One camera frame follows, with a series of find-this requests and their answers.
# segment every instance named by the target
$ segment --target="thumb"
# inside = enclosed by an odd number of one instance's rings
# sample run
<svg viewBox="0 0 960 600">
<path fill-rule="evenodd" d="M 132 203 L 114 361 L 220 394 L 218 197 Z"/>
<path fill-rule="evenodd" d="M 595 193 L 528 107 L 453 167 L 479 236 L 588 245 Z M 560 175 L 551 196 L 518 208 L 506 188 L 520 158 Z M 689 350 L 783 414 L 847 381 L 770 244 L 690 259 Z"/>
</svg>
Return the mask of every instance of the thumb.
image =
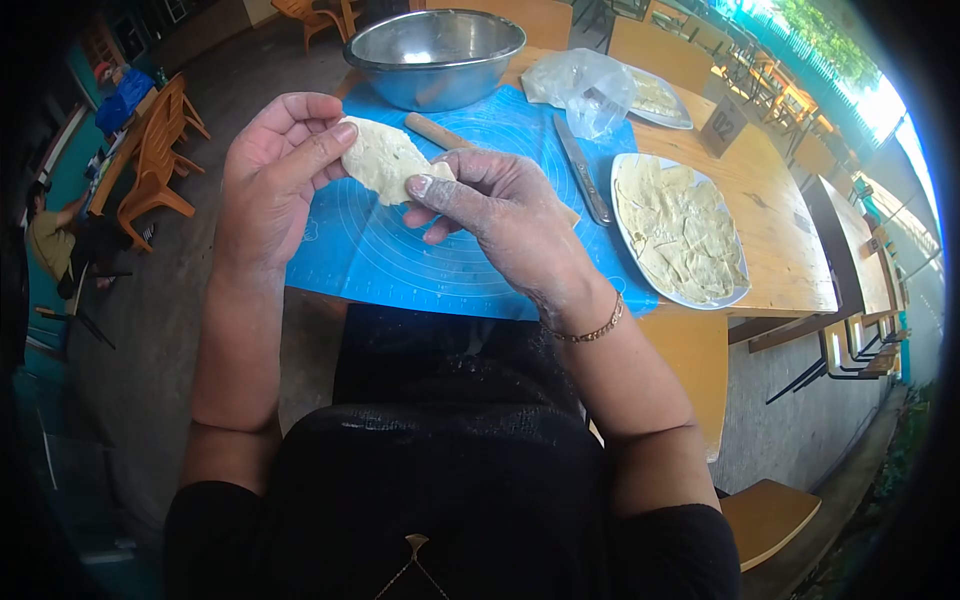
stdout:
<svg viewBox="0 0 960 600">
<path fill-rule="evenodd" d="M 432 175 L 414 175 L 408 179 L 407 194 L 478 236 L 490 227 L 500 203 L 497 198 L 484 196 L 459 181 Z"/>
<path fill-rule="evenodd" d="M 356 125 L 338 123 L 325 132 L 310 135 L 289 155 L 267 165 L 260 172 L 280 186 L 298 189 L 342 156 L 356 137 Z"/>
</svg>

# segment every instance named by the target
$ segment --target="fingernail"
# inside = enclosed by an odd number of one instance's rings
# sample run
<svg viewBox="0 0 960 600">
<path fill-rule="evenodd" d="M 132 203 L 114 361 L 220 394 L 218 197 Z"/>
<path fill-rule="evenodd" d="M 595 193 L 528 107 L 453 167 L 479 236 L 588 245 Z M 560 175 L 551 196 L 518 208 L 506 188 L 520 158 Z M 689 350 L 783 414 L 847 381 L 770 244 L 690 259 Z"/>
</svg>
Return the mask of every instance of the fingernail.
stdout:
<svg viewBox="0 0 960 600">
<path fill-rule="evenodd" d="M 433 178 L 429 175 L 414 175 L 407 180 L 407 189 L 410 190 L 412 196 L 422 200 L 426 196 L 426 190 L 431 183 L 433 183 Z"/>
<path fill-rule="evenodd" d="M 346 144 L 356 137 L 357 129 L 352 123 L 338 123 L 330 130 L 330 133 L 333 135 L 333 139 L 341 144 Z"/>
</svg>

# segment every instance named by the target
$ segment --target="fence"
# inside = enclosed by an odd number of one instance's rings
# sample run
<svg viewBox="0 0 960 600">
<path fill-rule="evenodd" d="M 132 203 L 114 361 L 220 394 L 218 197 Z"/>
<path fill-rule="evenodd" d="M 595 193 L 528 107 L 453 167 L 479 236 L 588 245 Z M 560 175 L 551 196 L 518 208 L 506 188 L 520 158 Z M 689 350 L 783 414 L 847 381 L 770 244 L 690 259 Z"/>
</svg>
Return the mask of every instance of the fence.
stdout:
<svg viewBox="0 0 960 600">
<path fill-rule="evenodd" d="M 865 163 L 879 147 L 874 130 L 856 110 L 856 101 L 843 88 L 840 75 L 805 39 L 777 23 L 773 15 L 760 6 L 736 10 L 733 19 L 754 34 L 774 57 L 785 64 L 809 92 L 821 112 L 838 125 L 844 140 Z"/>
</svg>

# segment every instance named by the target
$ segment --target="plastic bag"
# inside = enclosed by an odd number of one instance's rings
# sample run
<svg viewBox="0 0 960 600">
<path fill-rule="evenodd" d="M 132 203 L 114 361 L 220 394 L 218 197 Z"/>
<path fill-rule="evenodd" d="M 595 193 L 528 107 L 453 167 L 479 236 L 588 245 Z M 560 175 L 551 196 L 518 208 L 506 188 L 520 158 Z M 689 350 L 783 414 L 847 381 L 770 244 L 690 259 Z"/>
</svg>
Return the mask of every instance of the plastic bag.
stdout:
<svg viewBox="0 0 960 600">
<path fill-rule="evenodd" d="M 543 57 L 520 80 L 527 102 L 566 108 L 570 130 L 584 139 L 617 127 L 636 96 L 630 69 L 587 48 Z"/>
<path fill-rule="evenodd" d="M 104 135 L 117 131 L 123 127 L 136 110 L 136 106 L 153 86 L 154 80 L 149 76 L 136 69 L 130 69 L 120 80 L 116 92 L 97 108 L 94 123 Z"/>
</svg>

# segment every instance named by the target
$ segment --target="tree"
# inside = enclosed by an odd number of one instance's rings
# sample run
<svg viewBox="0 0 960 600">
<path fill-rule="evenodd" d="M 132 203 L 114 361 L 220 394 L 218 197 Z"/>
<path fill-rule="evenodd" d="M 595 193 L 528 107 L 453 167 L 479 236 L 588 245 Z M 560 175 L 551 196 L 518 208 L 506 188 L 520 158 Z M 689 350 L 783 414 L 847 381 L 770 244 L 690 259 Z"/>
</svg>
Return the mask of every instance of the tree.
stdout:
<svg viewBox="0 0 960 600">
<path fill-rule="evenodd" d="M 833 21 L 813 6 L 810 0 L 775 0 L 780 14 L 797 34 L 829 60 L 844 80 L 859 88 L 874 87 L 880 81 L 880 70 L 870 57 Z"/>
</svg>

